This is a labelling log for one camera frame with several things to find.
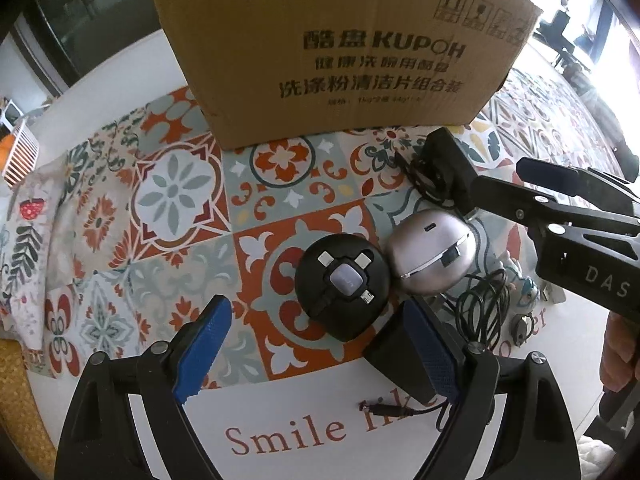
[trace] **grey flower motif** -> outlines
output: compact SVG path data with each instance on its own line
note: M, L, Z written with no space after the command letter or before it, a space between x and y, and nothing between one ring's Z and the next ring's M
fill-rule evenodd
M122 348L126 346L133 325L116 312L116 307L106 298L94 297L88 319L80 329L80 336L94 351L106 352L109 357L121 357Z
M140 185L136 210L163 240L181 238L211 197L215 173L185 150L166 153Z

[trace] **cardboard box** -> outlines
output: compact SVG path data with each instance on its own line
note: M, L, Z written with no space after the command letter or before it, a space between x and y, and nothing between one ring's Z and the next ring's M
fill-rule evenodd
M529 0L154 0L225 148L473 120L541 11Z

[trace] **silver round device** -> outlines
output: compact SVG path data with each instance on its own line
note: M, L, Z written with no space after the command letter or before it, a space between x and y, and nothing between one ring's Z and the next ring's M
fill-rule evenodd
M464 277L476 255L476 238L457 216L427 209L394 229L386 254L405 291L434 296Z

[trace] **blue gripper pad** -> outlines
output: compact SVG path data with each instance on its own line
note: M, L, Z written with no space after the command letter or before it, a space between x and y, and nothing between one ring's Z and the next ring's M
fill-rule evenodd
M218 304L209 314L209 319L200 328L178 363L174 396L181 404L200 391L204 376L211 368L231 328L231 302L224 296L219 298Z
M460 395L460 388L456 377L458 367L453 355L444 345L427 313L415 300L406 300L402 308L404 330L420 356L433 389L437 394L447 397L452 404L455 403ZM433 318L440 323L435 314Z

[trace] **leaf print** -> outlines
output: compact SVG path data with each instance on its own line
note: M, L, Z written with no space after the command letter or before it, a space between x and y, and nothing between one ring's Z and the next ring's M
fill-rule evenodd
M13 293L18 281L23 285L26 277L30 278L33 275L39 257L37 251L42 245L42 236L32 226L20 226L15 231L18 236L11 256L5 291L9 295Z
M173 150L146 175L134 207L142 222L162 240L177 240L211 199L215 183L215 172L208 162L186 150Z
M162 193L158 193L157 191L152 193L147 193L145 196L143 196L140 199L140 201L138 202L138 205L150 206L158 202L158 200L160 200L161 198L162 198Z
M180 200L180 203L185 207L188 207L188 208L196 207L196 203L188 195L180 195L178 199Z
M172 153L169 158L169 164L167 165L167 172L171 180L175 180L175 176L178 173L178 158Z
M125 163L126 161L124 158L119 157L115 150L109 150L109 153L107 154L107 166L110 171L113 171L113 173L120 171L124 167Z
M180 296L180 301L178 301L175 306L180 314L182 314L183 316L188 316L191 310L191 301L187 301L183 296Z
M491 132L488 138L489 155L492 160L498 160L500 156L500 142L498 141L498 135L495 132Z
M473 121L471 124L473 126L473 129L480 134L487 131L493 126L492 124L483 123L482 121L478 120Z
M130 186L133 183L133 171L129 168L120 170L116 176L120 179L121 183L125 186Z
M160 175L154 175L153 180L159 187L166 187L166 180Z
M204 186L209 180L211 180L211 177L209 175L199 175L199 176L194 176L191 180L188 180L184 186L182 186L183 189L198 189L199 187Z
M462 145L462 149L465 150L466 154L472 161L479 162L480 164L484 163L484 160L480 155L478 155L478 152L476 152L476 150L469 146L464 140L460 140L460 145Z
M169 222L169 229L175 235L178 230L178 224L180 222L180 213L178 213L178 208L172 202L169 206L169 213L167 215L167 221Z
M482 143L482 139L480 138L480 136L478 136L478 134L470 134L469 137L471 138L471 142L473 142L474 146L476 147L476 150L478 150L478 152L482 156L484 156L484 160L488 159L488 153L484 148L484 144Z
M91 148L91 151L94 152L94 153L97 153L97 156L100 157L102 155L102 149L104 147L104 141L100 140L98 138L98 136L99 136L99 132L96 132L94 134L94 136L91 139L89 139L88 142L89 142L89 147Z
M66 155L65 184L60 197L60 205L74 192L76 185L80 181L80 176L89 160L89 153L86 150L87 145L87 141L78 144L72 150L69 150Z
M158 209L156 209L156 212L154 214L154 222L158 221L158 219L162 216L162 214L164 213L164 210L166 209L166 202L162 202L159 206Z
M190 175L192 169L193 169L193 162L190 162L180 172L180 180L184 180L185 178L187 178Z

